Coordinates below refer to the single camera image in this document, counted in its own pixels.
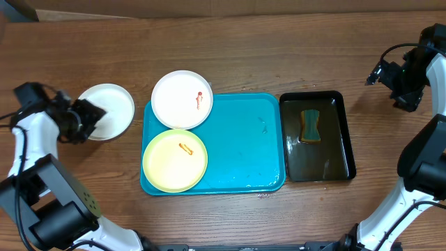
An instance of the tray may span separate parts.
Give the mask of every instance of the tray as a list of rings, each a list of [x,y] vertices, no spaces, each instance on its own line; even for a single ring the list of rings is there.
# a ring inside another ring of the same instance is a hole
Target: tray
[[[148,143],[169,128],[155,117],[151,103],[144,110],[141,159]],[[150,195],[210,195],[274,192],[286,178],[279,103],[267,93],[217,94],[209,117],[191,129],[206,146],[208,168],[193,188],[167,193],[144,176],[142,189]]]
[[[340,181],[356,176],[342,94],[338,91],[285,93],[280,109],[286,152],[286,166],[292,181]],[[300,113],[320,112],[318,144],[300,140]]]

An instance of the yellow plate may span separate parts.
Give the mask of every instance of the yellow plate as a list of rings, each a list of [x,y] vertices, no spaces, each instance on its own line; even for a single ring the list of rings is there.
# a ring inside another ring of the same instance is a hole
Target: yellow plate
[[[167,130],[152,139],[142,160],[144,175],[163,192],[184,192],[196,185],[208,166],[203,142],[186,130]]]

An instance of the blue tray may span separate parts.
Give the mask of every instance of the blue tray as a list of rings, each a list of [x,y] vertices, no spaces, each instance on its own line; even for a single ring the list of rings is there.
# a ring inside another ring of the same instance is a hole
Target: blue tray
[[[144,110],[141,159],[148,143],[168,130],[149,102]],[[200,182],[180,193],[154,188],[141,165],[141,187],[150,195],[273,192],[285,182],[279,102],[267,93],[217,94],[209,117],[191,129],[206,146],[208,168]]]

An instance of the wooden table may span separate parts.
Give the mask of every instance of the wooden table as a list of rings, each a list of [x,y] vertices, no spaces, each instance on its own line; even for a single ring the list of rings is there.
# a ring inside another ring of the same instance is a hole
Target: wooden table
[[[393,188],[404,146],[431,116],[427,88],[416,112],[392,108],[382,84],[364,86],[381,53],[415,43],[446,12],[351,13],[231,18],[7,24],[0,45],[0,114],[19,107],[12,89],[39,81],[72,97],[99,83],[125,87],[136,105],[124,136],[106,144],[59,145],[60,160],[100,202],[104,215],[155,243],[287,244],[337,240]],[[388,60],[401,63],[403,50]],[[144,106],[156,82],[193,70],[215,93],[338,90],[344,95],[357,176],[351,182],[291,183],[261,199],[245,195],[147,195],[139,184]],[[0,132],[0,176],[13,161]],[[23,250],[0,213],[0,249]],[[405,250],[444,250],[446,213],[429,209],[399,240]]]

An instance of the wood grain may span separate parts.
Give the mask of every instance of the wood grain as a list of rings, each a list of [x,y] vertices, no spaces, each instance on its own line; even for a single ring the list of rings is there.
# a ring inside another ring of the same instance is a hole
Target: wood grain
[[[416,112],[392,108],[382,84],[364,86],[380,54],[417,42],[446,12],[285,15],[7,24],[0,45],[0,114],[19,107],[12,89],[39,81],[72,97],[99,83],[125,87],[135,120],[118,139],[59,145],[60,160],[102,212],[155,243],[287,244],[337,240],[367,218],[397,180],[404,146],[431,116],[426,88]],[[401,63],[403,50],[387,59]],[[215,93],[338,90],[344,96],[357,166],[351,182],[290,183],[257,194],[151,197],[139,185],[144,106],[172,70],[193,70]],[[0,176],[13,161],[13,136],[0,131]],[[23,250],[0,213],[0,249]],[[446,213],[433,208],[405,230],[405,250],[444,250]]]

